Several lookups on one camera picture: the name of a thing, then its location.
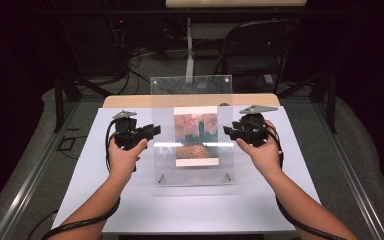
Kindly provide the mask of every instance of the hand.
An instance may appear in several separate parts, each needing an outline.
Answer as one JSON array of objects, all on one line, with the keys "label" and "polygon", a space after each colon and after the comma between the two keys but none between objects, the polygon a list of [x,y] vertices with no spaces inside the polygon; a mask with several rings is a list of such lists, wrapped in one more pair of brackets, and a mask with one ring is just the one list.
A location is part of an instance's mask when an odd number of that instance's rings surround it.
[{"label": "hand", "polygon": [[110,176],[121,177],[126,182],[130,179],[139,154],[146,148],[148,141],[142,139],[134,148],[124,150],[115,143],[114,137],[110,139],[108,147],[110,161]]},{"label": "hand", "polygon": [[[272,132],[273,135],[276,135],[276,128],[273,123],[266,120],[266,124],[271,126],[269,127],[270,132]],[[251,157],[254,166],[265,178],[271,174],[279,174],[282,172],[279,163],[279,148],[270,135],[267,139],[267,143],[259,147],[253,147],[240,138],[236,139],[236,143]]]}]

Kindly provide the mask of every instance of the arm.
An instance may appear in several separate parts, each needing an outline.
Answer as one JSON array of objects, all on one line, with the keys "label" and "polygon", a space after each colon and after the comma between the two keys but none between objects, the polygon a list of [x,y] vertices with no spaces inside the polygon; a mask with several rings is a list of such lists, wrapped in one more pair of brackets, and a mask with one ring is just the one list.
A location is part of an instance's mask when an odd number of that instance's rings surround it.
[{"label": "arm", "polygon": [[[270,121],[266,123],[274,129]],[[309,227],[348,240],[357,239],[344,223],[285,175],[279,164],[278,146],[272,137],[269,137],[268,142],[260,147],[253,147],[242,139],[237,139],[236,142],[251,157],[254,166],[273,188],[275,195],[290,216]],[[302,239],[320,239],[311,233],[296,229]]]},{"label": "arm", "polygon": [[[129,151],[120,149],[111,138],[108,148],[111,171],[105,182],[61,225],[87,220],[107,213],[117,202],[121,192],[132,176],[139,154],[146,148],[147,141],[143,139]],[[72,229],[54,235],[50,239],[99,239],[106,221],[89,226]]]}]

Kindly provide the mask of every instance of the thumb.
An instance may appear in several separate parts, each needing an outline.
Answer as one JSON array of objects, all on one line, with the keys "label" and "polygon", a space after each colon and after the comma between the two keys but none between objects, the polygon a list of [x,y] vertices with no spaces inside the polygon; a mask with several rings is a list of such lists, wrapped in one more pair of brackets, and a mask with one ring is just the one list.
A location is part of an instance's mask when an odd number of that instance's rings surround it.
[{"label": "thumb", "polygon": [[147,144],[148,144],[148,140],[144,138],[140,140],[139,143],[134,148],[130,149],[129,152],[132,152],[135,155],[139,155],[143,150],[145,150]]},{"label": "thumb", "polygon": [[241,138],[236,139],[236,143],[242,149],[242,151],[246,152],[247,154],[250,154],[250,150],[252,147],[248,143],[246,143]]}]

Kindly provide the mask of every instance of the black device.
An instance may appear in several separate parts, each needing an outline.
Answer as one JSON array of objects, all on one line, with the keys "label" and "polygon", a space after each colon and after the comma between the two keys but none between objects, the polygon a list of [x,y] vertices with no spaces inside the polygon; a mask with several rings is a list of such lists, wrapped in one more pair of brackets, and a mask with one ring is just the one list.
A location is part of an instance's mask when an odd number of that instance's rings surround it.
[{"label": "black device", "polygon": [[241,138],[254,147],[259,147],[267,142],[269,137],[268,126],[261,112],[277,110],[275,107],[264,107],[252,105],[240,113],[244,113],[243,117],[238,121],[232,122],[232,127],[223,126],[224,133],[230,136],[231,140]]},{"label": "black device", "polygon": [[115,124],[115,133],[113,135],[115,143],[118,147],[122,147],[125,150],[130,150],[134,148],[140,140],[146,138],[148,141],[153,139],[155,135],[161,133],[161,126],[154,126],[154,124],[148,124],[143,127],[136,128],[137,119],[131,118],[131,116],[137,115],[134,112],[121,111],[113,117],[110,125],[108,126],[107,136],[106,136],[106,151],[107,151],[107,167],[109,166],[108,159],[108,136],[111,126]]}]

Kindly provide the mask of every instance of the forearm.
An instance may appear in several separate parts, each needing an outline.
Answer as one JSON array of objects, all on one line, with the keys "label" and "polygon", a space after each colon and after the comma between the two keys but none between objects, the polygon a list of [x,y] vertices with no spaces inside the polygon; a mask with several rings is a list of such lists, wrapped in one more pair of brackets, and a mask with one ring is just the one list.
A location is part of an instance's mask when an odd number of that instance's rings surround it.
[{"label": "forearm", "polygon": [[[61,225],[88,220],[106,214],[117,202],[126,185],[127,180],[116,177],[108,179],[86,200],[73,214],[71,214]],[[53,236],[56,239],[93,239],[99,238],[106,221],[89,226],[72,229]]]},{"label": "forearm", "polygon": [[[312,228],[345,239],[356,239],[345,224],[312,199],[283,172],[264,177],[292,218]],[[302,239],[317,239],[315,235],[297,230]]]}]

